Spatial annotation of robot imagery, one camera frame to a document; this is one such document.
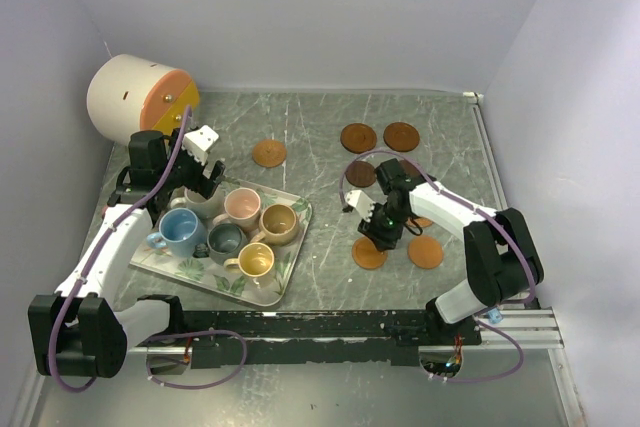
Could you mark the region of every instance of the brown disc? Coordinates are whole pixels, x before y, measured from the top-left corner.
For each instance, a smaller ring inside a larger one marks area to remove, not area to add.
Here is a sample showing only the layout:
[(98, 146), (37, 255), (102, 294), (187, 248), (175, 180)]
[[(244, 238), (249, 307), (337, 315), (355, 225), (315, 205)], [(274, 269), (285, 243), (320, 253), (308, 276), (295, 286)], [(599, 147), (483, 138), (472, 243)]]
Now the brown disc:
[(409, 152), (420, 143), (420, 134), (413, 125), (394, 122), (384, 129), (384, 142), (396, 152)]
[(444, 258), (440, 242), (433, 237), (421, 235), (409, 242), (409, 260), (421, 269), (434, 269)]
[(379, 252), (368, 238), (362, 237), (353, 243), (351, 256), (353, 260), (363, 269), (373, 270), (382, 267), (389, 254)]
[(373, 149), (378, 136), (371, 127), (365, 124), (349, 124), (340, 134), (343, 147), (354, 154), (361, 154)]
[(425, 219), (424, 217), (418, 217), (417, 219), (413, 219), (413, 221), (411, 220), (407, 220), (407, 225), (409, 225), (409, 227), (415, 227), (413, 224), (414, 222), (416, 224), (418, 224), (420, 227), (422, 227), (423, 229), (425, 227), (429, 227), (431, 224), (433, 224), (433, 221), (429, 220), (429, 219)]
[(420, 177), (420, 172), (408, 160), (401, 160), (400, 165), (409, 177)]
[(262, 140), (253, 148), (253, 160), (262, 167), (275, 167), (286, 158), (287, 148), (279, 140)]
[(369, 187), (376, 181), (375, 167), (369, 162), (356, 160), (347, 168), (347, 180), (354, 187)]

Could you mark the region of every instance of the gray marble surface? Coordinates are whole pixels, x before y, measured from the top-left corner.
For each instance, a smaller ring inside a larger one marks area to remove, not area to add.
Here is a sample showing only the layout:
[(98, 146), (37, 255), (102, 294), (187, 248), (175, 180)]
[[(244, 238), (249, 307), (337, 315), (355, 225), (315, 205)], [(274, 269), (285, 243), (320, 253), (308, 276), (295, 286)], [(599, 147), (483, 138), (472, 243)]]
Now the gray marble surface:
[[(359, 218), (343, 214), (338, 198), (338, 178), (354, 154), (342, 147), (339, 138), (345, 125), (364, 122), (378, 134), (377, 147), (385, 148), (382, 134), (389, 123), (411, 123), (421, 134), (421, 144), (409, 157), (454, 192), (496, 207), (472, 109), (461, 95), (443, 93), (202, 95), (194, 120), (220, 134), (215, 152), (224, 159), (229, 175), (306, 197), (313, 205), (306, 239), (277, 310), (420, 308), (464, 279), (462, 243), (435, 225), (425, 234), (441, 242), (445, 256), (434, 270), (419, 269), (409, 261), (406, 246), (412, 237), (406, 232), (382, 268), (367, 271), (354, 263), (351, 246), (361, 236)], [(288, 156), (283, 165), (265, 169), (253, 162), (253, 146), (265, 138), (285, 143)], [(376, 154), (368, 160), (377, 165), (387, 158)], [(115, 147), (87, 240), (95, 235), (100, 210), (127, 162), (126, 149)], [(351, 188), (346, 181), (345, 188)], [(384, 200), (377, 184), (365, 191)], [(135, 267), (128, 269), (114, 307), (127, 308), (148, 293), (178, 295), (186, 309), (249, 308)]]

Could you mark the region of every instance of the mug handle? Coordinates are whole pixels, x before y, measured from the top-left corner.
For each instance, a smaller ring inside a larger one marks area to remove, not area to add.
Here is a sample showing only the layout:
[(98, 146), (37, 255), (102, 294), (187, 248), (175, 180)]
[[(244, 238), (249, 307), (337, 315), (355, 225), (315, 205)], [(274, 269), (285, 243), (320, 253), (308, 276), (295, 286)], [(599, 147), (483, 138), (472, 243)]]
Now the mug handle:
[(187, 199), (185, 197), (176, 197), (171, 202), (169, 202), (169, 209), (175, 209), (177, 207), (187, 207)]
[(231, 272), (242, 272), (240, 270), (240, 259), (227, 259), (223, 265), (225, 269)]
[(147, 245), (152, 249), (164, 249), (167, 243), (162, 238), (160, 232), (154, 232), (153, 234), (147, 235)]
[(253, 237), (253, 239), (249, 241), (249, 243), (253, 244), (254, 242), (262, 242), (265, 237), (266, 237), (266, 234), (260, 231)]
[(224, 214), (220, 214), (216, 217), (213, 218), (213, 220), (211, 221), (211, 225), (212, 227), (215, 227), (216, 225), (218, 225), (220, 222), (224, 222), (225, 220), (227, 220), (229, 218), (229, 214), (224, 213)]

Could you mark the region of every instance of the gold mug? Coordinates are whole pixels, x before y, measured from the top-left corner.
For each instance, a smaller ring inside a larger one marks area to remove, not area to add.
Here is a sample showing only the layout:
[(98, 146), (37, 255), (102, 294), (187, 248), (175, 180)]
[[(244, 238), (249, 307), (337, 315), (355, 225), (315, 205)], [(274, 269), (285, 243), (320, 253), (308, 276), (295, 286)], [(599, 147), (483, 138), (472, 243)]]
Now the gold mug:
[(245, 246), (237, 258), (227, 259), (224, 267), (232, 272), (241, 272), (258, 287), (265, 287), (275, 278), (275, 260), (271, 247), (255, 242)]
[(251, 239), (251, 242), (286, 245), (298, 236), (300, 222), (295, 210), (291, 207), (273, 204), (262, 213), (258, 228), (260, 232)]

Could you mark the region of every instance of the floor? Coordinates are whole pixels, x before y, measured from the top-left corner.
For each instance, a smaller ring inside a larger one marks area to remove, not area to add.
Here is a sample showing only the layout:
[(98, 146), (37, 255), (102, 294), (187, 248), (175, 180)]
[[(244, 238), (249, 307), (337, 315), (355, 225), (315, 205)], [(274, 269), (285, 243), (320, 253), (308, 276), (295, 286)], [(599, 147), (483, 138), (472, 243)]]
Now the floor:
[[(359, 218), (342, 213), (338, 199), (338, 178), (354, 158), (339, 141), (349, 123), (373, 127), (378, 148), (386, 148), (382, 135), (388, 124), (413, 124), (421, 144), (409, 157), (454, 192), (481, 205), (498, 203), (475, 113), (462, 95), (205, 93), (195, 121), (220, 134), (216, 154), (224, 159), (229, 175), (306, 197), (313, 206), (296, 270), (278, 310), (420, 308), (466, 276), (461, 242), (435, 225), (425, 233), (444, 246), (445, 257), (434, 270), (409, 262), (406, 245), (411, 236), (406, 233), (382, 268), (366, 271), (354, 263), (351, 246), (361, 237)], [(283, 165), (265, 169), (253, 162), (251, 150), (264, 138), (285, 143), (288, 156)], [(377, 165), (387, 158), (376, 154), (368, 160)], [(126, 149), (116, 147), (90, 236), (95, 235), (98, 213), (127, 162)], [(377, 184), (365, 190), (384, 200)], [(121, 284), (115, 308), (127, 308), (148, 293), (178, 295), (190, 310), (250, 308), (134, 267)]]
[[(389, 123), (414, 124), (422, 143), (411, 158), (454, 192), (499, 205), (501, 191), (489, 168), (476, 111), (460, 95), (207, 93), (196, 120), (220, 134), (216, 151), (230, 175), (307, 197), (313, 205), (310, 230), (280, 310), (421, 308), (465, 277), (461, 243), (436, 226), (427, 233), (444, 245), (445, 258), (433, 271), (411, 265), (408, 239), (379, 270), (354, 264), (350, 252), (360, 236), (358, 218), (341, 212), (337, 195), (338, 176), (354, 157), (339, 142), (348, 123), (371, 125), (378, 147)], [(263, 138), (285, 142), (286, 165), (266, 170), (253, 163), (251, 149)], [(385, 158), (376, 155), (371, 161)], [(114, 149), (88, 240), (126, 162), (125, 149)], [(381, 200), (376, 186), (367, 193)], [(187, 309), (248, 308), (130, 268), (116, 310), (145, 293), (176, 294)], [(478, 386), (430, 383), (419, 367), (385, 363), (252, 365), (233, 381), (201, 392), (148, 382), (144, 358), (129, 355), (114, 379), (99, 379), (82, 397), (63, 392), (47, 378), (32, 425), (567, 425), (546, 350), (526, 351), (517, 374)], [(461, 376), (494, 374), (515, 360), (513, 350), (468, 351)], [(211, 382), (228, 369), (189, 371), (180, 382)]]

